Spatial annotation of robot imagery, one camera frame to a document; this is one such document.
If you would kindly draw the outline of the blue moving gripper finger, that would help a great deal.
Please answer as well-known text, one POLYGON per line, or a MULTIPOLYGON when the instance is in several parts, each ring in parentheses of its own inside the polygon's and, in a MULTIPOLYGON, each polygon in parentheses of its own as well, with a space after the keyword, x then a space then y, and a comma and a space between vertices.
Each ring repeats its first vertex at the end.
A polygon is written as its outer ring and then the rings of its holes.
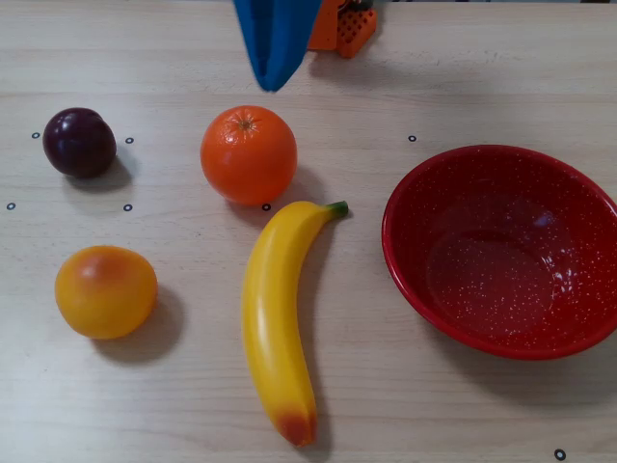
POLYGON ((278 91, 303 62, 321 1, 274 2, 268 90, 278 91))

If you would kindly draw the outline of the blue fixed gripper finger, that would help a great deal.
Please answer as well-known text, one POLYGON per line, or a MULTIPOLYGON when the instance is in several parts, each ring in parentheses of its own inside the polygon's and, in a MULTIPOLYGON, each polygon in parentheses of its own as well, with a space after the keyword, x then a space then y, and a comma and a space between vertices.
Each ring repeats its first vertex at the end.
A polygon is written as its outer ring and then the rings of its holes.
POLYGON ((271 2, 268 0, 234 0, 239 25, 250 63, 260 88, 266 82, 271 45, 271 2))

